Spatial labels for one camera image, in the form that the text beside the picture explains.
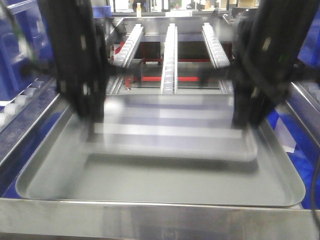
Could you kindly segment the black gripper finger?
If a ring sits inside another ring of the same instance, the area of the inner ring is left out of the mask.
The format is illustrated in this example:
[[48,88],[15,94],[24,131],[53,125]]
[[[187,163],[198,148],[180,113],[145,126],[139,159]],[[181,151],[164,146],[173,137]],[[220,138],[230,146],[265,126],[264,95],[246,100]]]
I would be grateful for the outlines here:
[[103,119],[106,65],[89,0],[39,0],[57,72],[57,91],[78,116]]
[[316,0],[264,0],[255,14],[243,14],[236,28],[232,123],[257,127],[290,96],[290,83],[317,77],[297,63],[318,11]]

